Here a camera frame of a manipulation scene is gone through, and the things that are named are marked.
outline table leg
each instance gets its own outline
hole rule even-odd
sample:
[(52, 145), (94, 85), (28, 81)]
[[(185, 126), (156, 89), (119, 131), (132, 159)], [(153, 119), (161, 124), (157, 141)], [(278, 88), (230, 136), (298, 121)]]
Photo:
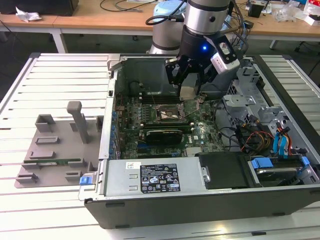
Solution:
[(64, 35), (61, 33), (60, 29), (58, 29), (58, 28), (55, 29), (55, 31), (53, 31), (51, 34), (53, 36), (53, 40), (55, 42), (56, 49), (58, 50), (58, 53), (67, 54), (68, 49), (66, 46)]
[(0, 42), (5, 43), (6, 41), (8, 41), (8, 38), (7, 38), (6, 34), (5, 34), (5, 32), (4, 31), (0, 31)]
[(271, 50), (275, 49), (276, 46), (277, 46), (277, 43), (278, 43), (278, 40), (273, 40), (269, 48), (270, 48)]

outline white sticker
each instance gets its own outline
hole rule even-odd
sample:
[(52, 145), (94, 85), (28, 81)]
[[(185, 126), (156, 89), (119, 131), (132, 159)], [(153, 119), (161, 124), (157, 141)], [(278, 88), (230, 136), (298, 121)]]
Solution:
[(125, 163), (125, 169), (140, 169), (140, 161), (127, 161)]

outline black box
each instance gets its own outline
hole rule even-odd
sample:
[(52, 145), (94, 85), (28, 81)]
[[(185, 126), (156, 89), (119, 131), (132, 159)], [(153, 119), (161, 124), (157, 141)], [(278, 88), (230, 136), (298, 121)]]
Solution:
[(15, 14), (16, 7), (28, 13), (72, 16), (79, 0), (0, 0), (1, 14)]
[(259, 18), (264, 7), (264, 5), (251, 4), (248, 11), (248, 16), (253, 18)]

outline black plastic cover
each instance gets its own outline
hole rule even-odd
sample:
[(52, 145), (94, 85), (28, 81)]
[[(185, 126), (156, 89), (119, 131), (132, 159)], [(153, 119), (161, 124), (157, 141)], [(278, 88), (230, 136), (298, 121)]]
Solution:
[(245, 155), (234, 152), (210, 152), (198, 154), (201, 167), (206, 168), (210, 182), (205, 187), (211, 189), (246, 189), (260, 187), (255, 184)]

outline side panel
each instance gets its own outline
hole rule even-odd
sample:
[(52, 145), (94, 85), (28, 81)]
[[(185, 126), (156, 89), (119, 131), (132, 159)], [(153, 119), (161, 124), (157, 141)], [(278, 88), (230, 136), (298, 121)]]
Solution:
[(104, 229), (289, 215), (320, 201), (319, 188), (124, 201), (86, 200)]

